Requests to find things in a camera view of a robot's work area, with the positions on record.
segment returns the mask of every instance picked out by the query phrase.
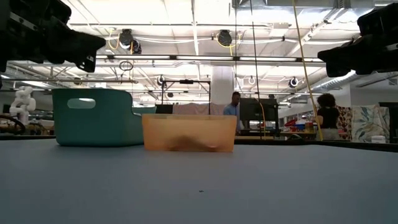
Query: plastic bin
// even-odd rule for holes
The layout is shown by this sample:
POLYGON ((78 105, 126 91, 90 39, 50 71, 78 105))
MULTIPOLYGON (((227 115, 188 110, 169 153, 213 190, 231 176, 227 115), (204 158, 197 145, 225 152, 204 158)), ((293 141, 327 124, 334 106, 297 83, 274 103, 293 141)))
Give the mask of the plastic bin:
POLYGON ((57 142, 63 146, 119 147, 143 144, 142 117, 126 91, 54 89, 57 142))
POLYGON ((156 106, 149 107, 149 108, 132 108, 132 112, 135 114, 146 114, 146 113, 155 113, 156 112, 156 106))
POLYGON ((144 146, 151 151, 232 152, 236 117, 143 114, 144 146))

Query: man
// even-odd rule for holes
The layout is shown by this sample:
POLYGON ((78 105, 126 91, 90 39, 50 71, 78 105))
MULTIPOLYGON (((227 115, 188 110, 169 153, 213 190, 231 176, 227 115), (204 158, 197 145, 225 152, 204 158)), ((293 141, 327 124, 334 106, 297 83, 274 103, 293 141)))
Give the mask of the man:
POLYGON ((236 134, 240 131, 240 120, 239 120, 239 102, 241 101, 241 94, 238 92, 232 93, 232 102, 224 108, 224 115, 234 115, 236 116, 236 134))

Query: woman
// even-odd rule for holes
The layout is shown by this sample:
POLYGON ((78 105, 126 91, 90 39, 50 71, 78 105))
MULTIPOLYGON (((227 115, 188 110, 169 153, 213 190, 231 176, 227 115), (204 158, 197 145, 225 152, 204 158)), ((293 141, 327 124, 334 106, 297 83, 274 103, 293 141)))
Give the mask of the woman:
POLYGON ((318 122, 321 127, 323 140, 339 140, 337 119, 339 112, 336 109, 336 100, 332 94, 325 93, 318 97, 318 122))

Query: black top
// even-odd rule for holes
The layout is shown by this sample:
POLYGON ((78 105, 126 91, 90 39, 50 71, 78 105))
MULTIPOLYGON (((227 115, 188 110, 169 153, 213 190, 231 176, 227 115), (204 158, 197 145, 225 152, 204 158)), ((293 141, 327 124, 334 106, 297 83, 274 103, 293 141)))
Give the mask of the black top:
POLYGON ((335 128, 337 129, 337 118, 340 113, 336 108, 320 108, 318 110, 318 115, 323 117, 323 123, 321 128, 335 128))

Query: round ceiling lamp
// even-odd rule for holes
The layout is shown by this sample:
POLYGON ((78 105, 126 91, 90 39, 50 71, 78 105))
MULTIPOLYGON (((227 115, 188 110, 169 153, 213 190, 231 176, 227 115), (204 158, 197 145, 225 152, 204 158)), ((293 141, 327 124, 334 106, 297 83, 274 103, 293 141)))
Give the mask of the round ceiling lamp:
POLYGON ((253 84, 255 84, 255 83, 256 83, 256 81, 253 79, 253 76, 250 76, 249 84, 250 84, 250 85, 253 85, 253 84))
POLYGON ((296 77, 293 77, 291 80, 289 80, 289 87, 295 88, 299 84, 299 81, 297 80, 296 77))
POLYGON ((157 77, 156 82, 157 82, 157 84, 158 84, 159 86, 162 86, 162 83, 163 83, 164 80, 165 80, 165 78, 163 77, 163 75, 160 75, 159 77, 157 77))

